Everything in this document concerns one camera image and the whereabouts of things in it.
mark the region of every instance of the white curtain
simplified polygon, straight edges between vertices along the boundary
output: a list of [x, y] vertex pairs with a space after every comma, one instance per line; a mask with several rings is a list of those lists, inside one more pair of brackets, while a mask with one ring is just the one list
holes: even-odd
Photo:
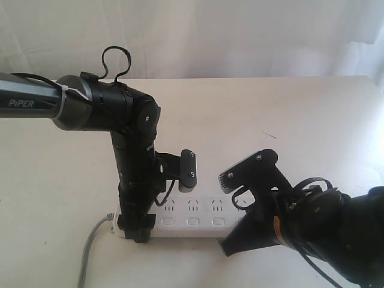
[[[384, 89], [384, 0], [0, 0], [0, 71], [132, 78], [368, 75]], [[107, 57], [112, 76], [126, 65]]]

